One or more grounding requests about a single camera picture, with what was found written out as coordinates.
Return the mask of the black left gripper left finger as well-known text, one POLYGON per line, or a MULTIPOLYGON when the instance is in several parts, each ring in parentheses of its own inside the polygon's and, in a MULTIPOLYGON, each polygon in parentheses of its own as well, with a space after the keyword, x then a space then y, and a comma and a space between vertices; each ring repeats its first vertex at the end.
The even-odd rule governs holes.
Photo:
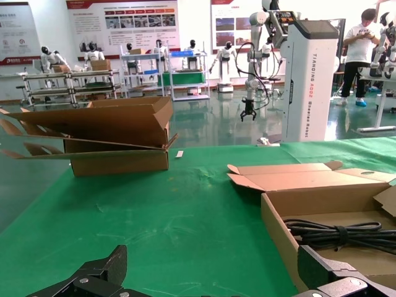
POLYGON ((123 287, 127 272, 127 247, 118 245, 108 257, 87 261, 69 278, 30 296, 135 296, 123 287))

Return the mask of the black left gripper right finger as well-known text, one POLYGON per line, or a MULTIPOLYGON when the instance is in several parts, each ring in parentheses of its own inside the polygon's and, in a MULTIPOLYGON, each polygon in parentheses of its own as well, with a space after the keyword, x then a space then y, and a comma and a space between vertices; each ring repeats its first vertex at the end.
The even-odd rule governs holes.
POLYGON ((307 290, 297 297, 395 296, 395 290, 366 278, 346 262, 326 259, 308 245, 298 248, 298 274, 307 290))

